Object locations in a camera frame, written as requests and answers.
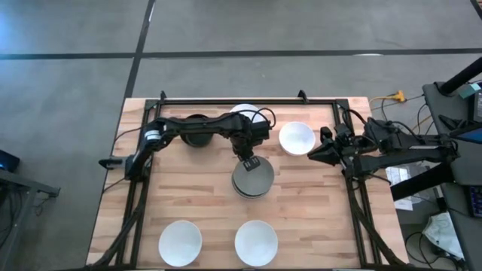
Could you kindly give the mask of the black device with blue light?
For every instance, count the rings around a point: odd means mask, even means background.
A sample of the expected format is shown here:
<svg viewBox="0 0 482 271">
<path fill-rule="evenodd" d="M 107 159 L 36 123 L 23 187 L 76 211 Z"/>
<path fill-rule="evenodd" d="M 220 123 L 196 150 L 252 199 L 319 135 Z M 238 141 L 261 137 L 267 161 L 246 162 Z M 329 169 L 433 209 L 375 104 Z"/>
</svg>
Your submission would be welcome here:
<svg viewBox="0 0 482 271">
<path fill-rule="evenodd" d="M 20 158 L 0 150 L 0 170 L 16 172 L 20 164 Z"/>
</svg>

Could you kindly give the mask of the black keyboard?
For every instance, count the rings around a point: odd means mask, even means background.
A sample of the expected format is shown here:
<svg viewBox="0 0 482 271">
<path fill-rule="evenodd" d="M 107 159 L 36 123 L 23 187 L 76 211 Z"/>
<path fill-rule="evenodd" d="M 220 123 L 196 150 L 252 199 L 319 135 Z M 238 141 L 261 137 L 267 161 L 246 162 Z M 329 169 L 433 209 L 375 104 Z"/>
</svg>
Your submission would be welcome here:
<svg viewBox="0 0 482 271">
<path fill-rule="evenodd" d="M 472 215 L 475 218 L 482 218 L 482 186 L 470 186 L 468 195 Z"/>
</svg>

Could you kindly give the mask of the black round pole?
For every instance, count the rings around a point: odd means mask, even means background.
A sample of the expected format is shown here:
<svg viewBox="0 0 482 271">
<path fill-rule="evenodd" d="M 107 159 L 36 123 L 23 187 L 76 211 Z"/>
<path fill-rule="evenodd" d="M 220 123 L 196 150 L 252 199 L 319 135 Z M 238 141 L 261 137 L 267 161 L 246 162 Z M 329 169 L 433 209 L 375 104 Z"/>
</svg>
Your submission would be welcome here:
<svg viewBox="0 0 482 271">
<path fill-rule="evenodd" d="M 450 96 L 453 92 L 459 89 L 464 83 L 467 83 L 472 78 L 476 77 L 482 72 L 482 57 L 475 60 L 472 64 L 464 68 L 461 72 L 453 76 L 450 80 L 443 83 L 438 91 L 444 96 Z"/>
</svg>

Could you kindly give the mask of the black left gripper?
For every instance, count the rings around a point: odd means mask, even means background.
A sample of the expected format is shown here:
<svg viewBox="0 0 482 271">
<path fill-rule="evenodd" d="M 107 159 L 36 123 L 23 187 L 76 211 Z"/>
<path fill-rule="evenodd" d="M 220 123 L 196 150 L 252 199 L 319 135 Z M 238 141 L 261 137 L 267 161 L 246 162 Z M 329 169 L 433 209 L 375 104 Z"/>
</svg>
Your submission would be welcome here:
<svg viewBox="0 0 482 271">
<path fill-rule="evenodd" d="M 248 172 L 257 168 L 261 164 L 258 157 L 253 157 L 252 140 L 252 132 L 234 132 L 230 135 L 233 152 L 239 160 L 245 160 L 243 166 Z"/>
</svg>

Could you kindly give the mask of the grey metal stand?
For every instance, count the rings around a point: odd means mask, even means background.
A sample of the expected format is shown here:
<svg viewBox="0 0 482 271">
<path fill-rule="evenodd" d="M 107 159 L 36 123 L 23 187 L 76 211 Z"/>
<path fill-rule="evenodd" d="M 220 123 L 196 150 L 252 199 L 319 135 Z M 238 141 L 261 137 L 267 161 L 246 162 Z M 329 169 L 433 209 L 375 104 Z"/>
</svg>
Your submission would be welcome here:
<svg viewBox="0 0 482 271">
<path fill-rule="evenodd" d="M 27 216 L 38 193 L 58 197 L 59 187 L 0 169 L 0 271 L 10 268 Z"/>
</svg>

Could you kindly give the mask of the white plastic bag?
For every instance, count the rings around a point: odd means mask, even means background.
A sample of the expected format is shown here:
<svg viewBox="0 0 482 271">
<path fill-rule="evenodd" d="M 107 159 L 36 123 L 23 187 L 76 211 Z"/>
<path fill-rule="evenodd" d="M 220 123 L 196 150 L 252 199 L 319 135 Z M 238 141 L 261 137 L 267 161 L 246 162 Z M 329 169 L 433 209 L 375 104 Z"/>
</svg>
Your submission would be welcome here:
<svg viewBox="0 0 482 271">
<path fill-rule="evenodd" d="M 465 259 L 448 212 L 431 216 L 422 233 L 433 245 L 459 259 Z"/>
</svg>

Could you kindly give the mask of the black aluminium table frame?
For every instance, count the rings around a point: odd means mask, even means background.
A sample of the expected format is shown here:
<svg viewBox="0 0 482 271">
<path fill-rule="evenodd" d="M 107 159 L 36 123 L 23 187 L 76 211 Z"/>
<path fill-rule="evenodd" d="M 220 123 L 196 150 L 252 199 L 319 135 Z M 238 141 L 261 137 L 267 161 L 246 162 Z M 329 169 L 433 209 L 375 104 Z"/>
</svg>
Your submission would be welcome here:
<svg viewBox="0 0 482 271">
<path fill-rule="evenodd" d="M 250 220 L 270 224 L 279 239 L 276 257 L 266 269 L 358 268 L 360 262 L 355 242 L 352 216 L 345 181 L 340 167 L 308 160 L 306 156 L 291 156 L 281 149 L 278 134 L 291 121 L 307 123 L 316 133 L 319 127 L 334 127 L 332 105 L 301 99 L 281 98 L 290 105 L 268 105 L 262 99 L 216 99 L 221 104 L 174 105 L 187 99 L 167 99 L 160 106 L 163 117 L 187 117 L 204 114 L 217 117 L 236 104 L 258 103 L 259 108 L 271 108 L 277 124 L 270 139 L 255 147 L 256 155 L 267 158 L 273 165 L 275 181 L 270 192 L 258 199 L 241 197 L 231 184 L 231 172 L 238 162 L 228 140 L 214 135 L 205 148 L 191 148 L 181 139 L 154 156 L 151 180 L 139 241 L 136 231 L 128 233 L 123 260 L 139 269 L 171 268 L 158 252 L 163 230 L 172 222 L 191 221 L 202 233 L 203 247 L 189 269 L 253 269 L 236 255 L 234 238 L 241 225 Z M 86 260 L 97 262 L 121 231 L 127 200 L 134 209 L 140 198 L 142 183 L 122 181 L 107 190 L 101 198 L 93 237 Z M 377 178 L 366 182 L 375 227 L 391 250 L 408 262 L 404 238 L 389 184 Z"/>
</svg>

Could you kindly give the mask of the blue screen laptop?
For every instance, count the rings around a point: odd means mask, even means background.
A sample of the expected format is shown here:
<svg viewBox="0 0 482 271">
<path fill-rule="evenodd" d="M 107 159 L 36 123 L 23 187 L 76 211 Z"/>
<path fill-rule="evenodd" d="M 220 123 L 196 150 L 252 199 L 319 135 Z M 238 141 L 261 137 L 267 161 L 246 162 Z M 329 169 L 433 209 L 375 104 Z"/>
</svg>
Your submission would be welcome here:
<svg viewBox="0 0 482 271">
<path fill-rule="evenodd" d="M 450 133 L 452 139 L 482 145 L 482 126 L 467 126 Z"/>
</svg>

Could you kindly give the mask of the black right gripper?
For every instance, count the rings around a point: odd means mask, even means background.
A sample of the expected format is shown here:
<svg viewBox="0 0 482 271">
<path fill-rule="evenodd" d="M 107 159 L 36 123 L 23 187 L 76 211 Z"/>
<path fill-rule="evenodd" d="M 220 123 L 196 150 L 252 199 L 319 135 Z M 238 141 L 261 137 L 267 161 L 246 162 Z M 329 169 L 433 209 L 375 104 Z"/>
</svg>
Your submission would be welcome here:
<svg viewBox="0 0 482 271">
<path fill-rule="evenodd" d="M 362 135 L 340 134 L 337 136 L 338 150 L 334 145 L 320 145 L 308 154 L 310 160 L 336 166 L 346 166 L 346 158 L 358 153 L 364 143 Z"/>
</svg>

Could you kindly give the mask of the white paper sheets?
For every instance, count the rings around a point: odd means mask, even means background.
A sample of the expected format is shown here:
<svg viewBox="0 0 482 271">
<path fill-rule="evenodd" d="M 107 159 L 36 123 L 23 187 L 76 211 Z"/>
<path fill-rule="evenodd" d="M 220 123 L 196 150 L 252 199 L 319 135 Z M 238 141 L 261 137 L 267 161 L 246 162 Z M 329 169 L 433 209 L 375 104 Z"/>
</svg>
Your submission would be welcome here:
<svg viewBox="0 0 482 271">
<path fill-rule="evenodd" d="M 409 170 L 401 167 L 386 168 L 386 176 L 392 186 L 411 178 Z M 413 211 L 413 205 L 420 202 L 420 199 L 416 198 L 416 196 L 417 194 L 395 201 L 395 208 L 403 211 Z"/>
</svg>

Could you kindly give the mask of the black side table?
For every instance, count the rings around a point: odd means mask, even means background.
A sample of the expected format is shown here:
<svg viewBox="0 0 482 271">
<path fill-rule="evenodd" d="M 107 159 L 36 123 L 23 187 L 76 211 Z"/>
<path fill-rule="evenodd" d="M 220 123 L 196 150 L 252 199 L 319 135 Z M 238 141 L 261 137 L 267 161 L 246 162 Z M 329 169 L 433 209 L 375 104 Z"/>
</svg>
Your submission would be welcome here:
<svg viewBox="0 0 482 271">
<path fill-rule="evenodd" d="M 464 120 L 468 117 L 468 101 L 459 96 L 444 96 L 434 84 L 423 86 L 427 105 L 439 133 L 448 129 L 440 115 Z M 441 185 L 459 244 L 470 271 L 482 271 L 482 218 L 473 218 L 465 197 L 467 186 L 482 186 L 482 145 L 459 141 L 460 157 L 450 164 L 454 181 Z"/>
</svg>

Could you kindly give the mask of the black bowl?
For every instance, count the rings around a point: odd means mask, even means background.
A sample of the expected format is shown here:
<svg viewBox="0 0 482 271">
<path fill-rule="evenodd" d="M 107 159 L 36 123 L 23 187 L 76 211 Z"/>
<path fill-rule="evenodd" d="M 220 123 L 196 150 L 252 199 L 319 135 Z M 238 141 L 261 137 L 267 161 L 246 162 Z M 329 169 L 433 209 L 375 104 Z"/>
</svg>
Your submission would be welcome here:
<svg viewBox="0 0 482 271">
<path fill-rule="evenodd" d="M 181 138 L 186 145 L 194 148 L 202 148 L 211 142 L 213 134 L 211 132 L 201 133 L 201 131 L 205 131 L 205 129 L 197 124 L 197 119 L 204 117 L 206 117 L 204 114 L 192 114 L 188 116 L 188 119 L 196 119 L 195 124 L 188 123 L 182 125 Z"/>
</svg>

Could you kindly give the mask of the black diagonal support beam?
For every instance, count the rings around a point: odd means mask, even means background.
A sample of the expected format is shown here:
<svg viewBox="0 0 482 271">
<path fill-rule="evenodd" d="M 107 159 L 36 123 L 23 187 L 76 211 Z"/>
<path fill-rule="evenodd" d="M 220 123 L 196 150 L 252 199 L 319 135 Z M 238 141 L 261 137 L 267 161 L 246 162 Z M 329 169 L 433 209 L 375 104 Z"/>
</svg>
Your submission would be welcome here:
<svg viewBox="0 0 482 271">
<path fill-rule="evenodd" d="M 398 201 L 440 184 L 453 182 L 454 176 L 450 164 L 441 163 L 432 169 L 391 186 L 392 198 L 394 201 Z"/>
</svg>

